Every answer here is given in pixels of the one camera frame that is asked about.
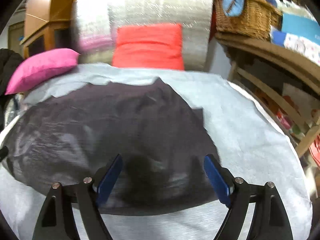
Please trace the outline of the white patterned box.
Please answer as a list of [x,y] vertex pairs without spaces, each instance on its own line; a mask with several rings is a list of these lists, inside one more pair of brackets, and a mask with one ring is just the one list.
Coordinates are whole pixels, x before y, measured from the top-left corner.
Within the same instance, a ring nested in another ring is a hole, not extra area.
[[270,38],[273,44],[303,55],[319,66],[319,45],[305,37],[271,29]]

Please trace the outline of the red-orange pillow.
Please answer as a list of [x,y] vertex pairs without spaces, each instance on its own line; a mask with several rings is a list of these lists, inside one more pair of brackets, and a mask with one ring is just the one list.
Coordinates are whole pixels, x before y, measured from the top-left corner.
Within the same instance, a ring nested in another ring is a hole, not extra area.
[[182,43],[180,24],[124,25],[117,30],[112,66],[184,71]]

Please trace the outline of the dark quilted bomber jacket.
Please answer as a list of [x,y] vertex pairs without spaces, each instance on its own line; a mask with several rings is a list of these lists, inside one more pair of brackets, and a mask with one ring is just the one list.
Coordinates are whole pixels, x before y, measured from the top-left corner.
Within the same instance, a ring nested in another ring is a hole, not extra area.
[[4,140],[3,166],[46,194],[53,182],[80,182],[116,155],[123,169],[100,210],[124,216],[162,215],[216,200],[203,170],[218,155],[204,110],[169,85],[110,82],[85,85],[28,109]]

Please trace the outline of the black puffer coat pile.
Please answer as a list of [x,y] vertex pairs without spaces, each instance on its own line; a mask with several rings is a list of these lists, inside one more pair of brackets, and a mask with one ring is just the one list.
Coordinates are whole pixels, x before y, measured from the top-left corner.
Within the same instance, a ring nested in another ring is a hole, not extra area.
[[7,90],[8,83],[11,79],[11,76],[17,69],[17,67],[23,62],[23,57],[20,54],[14,52],[13,50],[2,48],[0,50],[0,71],[1,71],[1,131],[4,128],[4,111],[5,105],[11,96],[5,95]]

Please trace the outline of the magenta pillow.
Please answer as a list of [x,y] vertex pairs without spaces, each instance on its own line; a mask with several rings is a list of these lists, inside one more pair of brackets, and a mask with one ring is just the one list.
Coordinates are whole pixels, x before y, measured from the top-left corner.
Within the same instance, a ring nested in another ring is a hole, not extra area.
[[78,64],[79,53],[69,48],[45,51],[24,60],[7,85],[6,94],[27,92],[52,77],[64,74]]

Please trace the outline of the wooden side table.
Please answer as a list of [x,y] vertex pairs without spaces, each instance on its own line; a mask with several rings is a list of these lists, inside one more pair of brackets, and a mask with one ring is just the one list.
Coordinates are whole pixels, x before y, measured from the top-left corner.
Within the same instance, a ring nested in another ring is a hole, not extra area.
[[229,81],[257,99],[302,157],[319,136],[319,66],[267,41],[217,33],[231,59]]

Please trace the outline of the clear plastic bag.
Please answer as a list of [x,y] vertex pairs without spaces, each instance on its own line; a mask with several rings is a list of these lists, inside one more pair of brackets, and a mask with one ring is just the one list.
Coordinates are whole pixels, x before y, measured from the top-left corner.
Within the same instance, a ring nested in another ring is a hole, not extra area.
[[22,101],[24,95],[19,93],[13,95],[13,97],[8,101],[4,111],[4,127],[7,127],[12,120],[19,115],[22,110]]

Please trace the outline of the silver foil insulation mat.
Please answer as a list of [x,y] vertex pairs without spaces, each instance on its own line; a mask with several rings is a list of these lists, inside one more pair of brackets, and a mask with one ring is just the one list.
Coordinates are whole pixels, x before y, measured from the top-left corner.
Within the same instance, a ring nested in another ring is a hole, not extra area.
[[186,70],[203,71],[214,0],[76,0],[73,46],[80,63],[111,63],[123,25],[179,23]]

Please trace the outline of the wooden cabinet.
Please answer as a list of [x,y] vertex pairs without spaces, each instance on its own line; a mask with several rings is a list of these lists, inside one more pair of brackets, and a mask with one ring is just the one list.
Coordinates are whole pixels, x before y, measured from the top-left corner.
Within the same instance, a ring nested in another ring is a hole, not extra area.
[[24,38],[25,59],[56,48],[71,48],[73,0],[27,0]]

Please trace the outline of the wicker basket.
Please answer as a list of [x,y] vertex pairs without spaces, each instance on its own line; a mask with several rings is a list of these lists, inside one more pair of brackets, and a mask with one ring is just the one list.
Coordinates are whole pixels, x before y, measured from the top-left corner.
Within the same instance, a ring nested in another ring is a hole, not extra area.
[[237,17],[225,15],[222,0],[215,0],[214,4],[218,32],[269,40],[271,27],[281,27],[282,12],[265,0],[245,0],[242,13]]

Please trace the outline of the light blue cardboard box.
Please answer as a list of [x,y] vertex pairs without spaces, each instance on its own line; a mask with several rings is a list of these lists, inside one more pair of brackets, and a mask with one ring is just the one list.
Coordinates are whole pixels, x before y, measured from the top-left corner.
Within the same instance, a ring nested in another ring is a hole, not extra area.
[[319,45],[320,27],[317,21],[283,13],[281,31],[307,38]]

